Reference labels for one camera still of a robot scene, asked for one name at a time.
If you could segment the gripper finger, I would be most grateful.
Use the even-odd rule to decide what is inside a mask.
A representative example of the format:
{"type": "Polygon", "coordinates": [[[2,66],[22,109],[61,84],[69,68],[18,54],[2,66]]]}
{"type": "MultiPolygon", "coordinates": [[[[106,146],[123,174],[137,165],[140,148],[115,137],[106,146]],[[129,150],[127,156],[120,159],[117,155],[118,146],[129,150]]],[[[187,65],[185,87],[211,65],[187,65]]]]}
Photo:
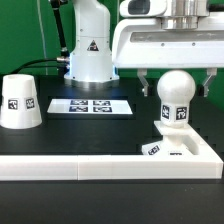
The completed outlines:
{"type": "Polygon", "coordinates": [[[143,94],[145,97],[148,96],[148,92],[149,92],[149,83],[146,80],[146,75],[147,75],[146,69],[138,69],[137,70],[137,76],[138,76],[141,84],[143,85],[143,94]]]}
{"type": "Polygon", "coordinates": [[[203,96],[207,97],[209,93],[209,86],[214,81],[215,77],[217,76],[217,69],[216,68],[208,68],[206,70],[206,78],[203,81],[203,96]]]}

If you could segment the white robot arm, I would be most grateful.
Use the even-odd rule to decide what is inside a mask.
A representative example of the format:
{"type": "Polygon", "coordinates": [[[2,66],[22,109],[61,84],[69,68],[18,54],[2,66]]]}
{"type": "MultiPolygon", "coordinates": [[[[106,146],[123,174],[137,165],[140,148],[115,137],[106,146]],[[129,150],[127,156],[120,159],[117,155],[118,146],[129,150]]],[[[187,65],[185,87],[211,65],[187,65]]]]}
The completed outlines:
{"type": "Polygon", "coordinates": [[[224,68],[224,3],[209,0],[123,0],[123,19],[111,30],[110,13],[97,0],[73,0],[76,45],[68,84],[101,87],[119,79],[117,68],[207,70],[207,88],[224,68]]]}

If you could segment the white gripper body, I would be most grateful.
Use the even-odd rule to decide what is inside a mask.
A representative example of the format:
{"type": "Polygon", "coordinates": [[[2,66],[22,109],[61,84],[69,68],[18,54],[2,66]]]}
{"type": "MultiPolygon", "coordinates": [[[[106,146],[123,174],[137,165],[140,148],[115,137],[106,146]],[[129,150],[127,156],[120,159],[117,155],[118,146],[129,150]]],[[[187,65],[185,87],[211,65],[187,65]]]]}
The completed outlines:
{"type": "Polygon", "coordinates": [[[114,32],[112,61],[117,68],[223,68],[224,15],[200,18],[194,30],[164,30],[159,18],[124,19],[114,32]]]}

